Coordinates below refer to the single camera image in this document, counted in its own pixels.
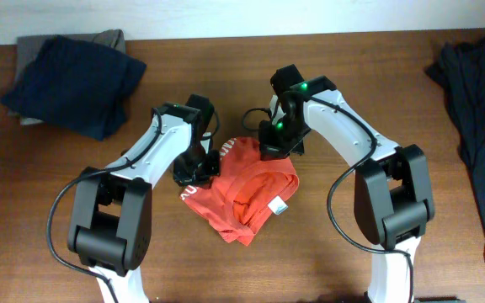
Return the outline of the red soccer t-shirt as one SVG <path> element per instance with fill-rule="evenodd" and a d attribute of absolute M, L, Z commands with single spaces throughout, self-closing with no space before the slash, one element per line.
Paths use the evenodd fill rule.
<path fill-rule="evenodd" d="M 189 185 L 180 199 L 208 221 L 225 242 L 249 245 L 273 214 L 287 209 L 299 178 L 290 159 L 265 161 L 259 142 L 235 137 L 220 149 L 221 174 L 208 189 Z"/>

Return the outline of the navy garment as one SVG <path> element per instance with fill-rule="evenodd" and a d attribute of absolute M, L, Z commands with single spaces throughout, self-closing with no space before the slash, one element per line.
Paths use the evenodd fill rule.
<path fill-rule="evenodd" d="M 108 46 L 58 35 L 44 42 L 1 104 L 101 141 L 127 121 L 123 101 L 146 69 Z"/>

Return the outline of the grey garment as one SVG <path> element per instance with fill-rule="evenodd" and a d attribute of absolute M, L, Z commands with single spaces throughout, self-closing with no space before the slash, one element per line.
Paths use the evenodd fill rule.
<path fill-rule="evenodd" d="M 36 36 L 25 36 L 18 38 L 17 44 L 17 72 L 15 77 L 14 85 L 21 78 L 24 69 L 37 57 L 40 52 L 41 46 L 48 39 L 54 38 L 57 35 L 36 35 Z M 83 40 L 87 42 L 93 42 L 100 45 L 105 45 L 120 51 L 125 54 L 125 40 L 123 32 L 120 29 L 110 29 L 98 34 L 80 34 L 80 35 L 61 35 L 65 38 L 72 40 Z M 9 111 L 13 114 L 18 115 L 22 120 L 35 120 L 40 122 L 42 120 L 28 118 L 22 116 L 11 109 Z"/>

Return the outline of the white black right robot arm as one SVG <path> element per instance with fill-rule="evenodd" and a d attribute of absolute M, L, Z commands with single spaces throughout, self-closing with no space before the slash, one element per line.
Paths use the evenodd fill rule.
<path fill-rule="evenodd" d="M 427 158 L 416 145 L 402 147 L 371 127 L 325 76 L 274 75 L 276 100 L 260 123 L 258 140 L 264 160 L 286 158 L 310 131 L 321 135 L 348 164 L 328 191 L 326 208 L 338 234 L 371 253 L 370 302 L 412 302 L 416 249 L 434 218 Z M 353 175 L 354 217 L 368 241 L 347 235 L 336 220 L 332 202 L 339 185 Z"/>

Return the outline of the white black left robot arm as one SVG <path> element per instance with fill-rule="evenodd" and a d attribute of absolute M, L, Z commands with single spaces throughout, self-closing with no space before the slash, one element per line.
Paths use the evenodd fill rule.
<path fill-rule="evenodd" d="M 206 129 L 216 117 L 208 99 L 152 109 L 146 133 L 118 160 L 86 168 L 77 183 L 67 238 L 98 281 L 106 302 L 146 302 L 141 263 L 152 233 L 152 190 L 173 169 L 181 187 L 205 186 L 220 173 Z"/>

